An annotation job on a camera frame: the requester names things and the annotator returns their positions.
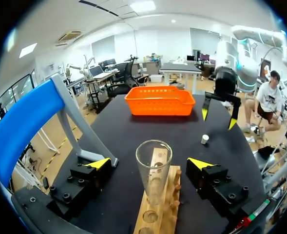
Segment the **orange plastic basket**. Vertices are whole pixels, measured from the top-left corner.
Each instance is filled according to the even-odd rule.
[[[125,100],[135,116],[188,116],[195,105],[189,91],[175,86],[134,87]]]

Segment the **white table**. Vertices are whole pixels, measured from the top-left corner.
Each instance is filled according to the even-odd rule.
[[[169,74],[170,73],[184,73],[186,74],[185,89],[188,88],[188,74],[193,75],[193,87],[192,94],[196,92],[196,78],[202,73],[200,69],[194,65],[184,65],[184,64],[174,64],[174,63],[164,63],[159,70],[164,74],[165,85],[169,85]]]

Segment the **clear glass cup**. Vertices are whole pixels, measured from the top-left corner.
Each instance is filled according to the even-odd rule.
[[[171,147],[161,140],[143,142],[135,153],[149,203],[160,203],[172,160]]]

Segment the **ceiling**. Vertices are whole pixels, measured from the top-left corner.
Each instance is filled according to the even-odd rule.
[[[79,0],[44,1],[17,27],[15,45],[10,52],[4,52],[0,64],[0,84],[8,82],[30,66],[36,56],[51,50],[64,50],[63,47],[55,47],[55,44],[68,30],[82,30],[88,35],[117,22],[127,22],[130,25],[126,26],[128,29],[157,26],[170,22],[172,15],[179,19],[178,24],[173,25],[175,27],[189,27],[192,23],[201,26],[201,20],[192,20],[192,17],[198,16],[202,20],[215,20],[221,25],[240,24],[276,30],[269,9],[253,0],[154,0],[155,11],[137,14],[129,5],[138,1],[142,0],[86,0],[84,3]],[[89,5],[90,2],[100,8]],[[21,49],[35,42],[38,44],[34,51],[19,59]]]

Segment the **blue chair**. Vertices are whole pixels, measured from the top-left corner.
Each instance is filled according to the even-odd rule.
[[[78,156],[91,161],[109,157],[112,166],[117,165],[117,158],[86,123],[57,73],[21,98],[0,121],[0,182],[5,187],[24,147],[55,113]],[[72,133],[67,115],[101,155],[81,149]]]

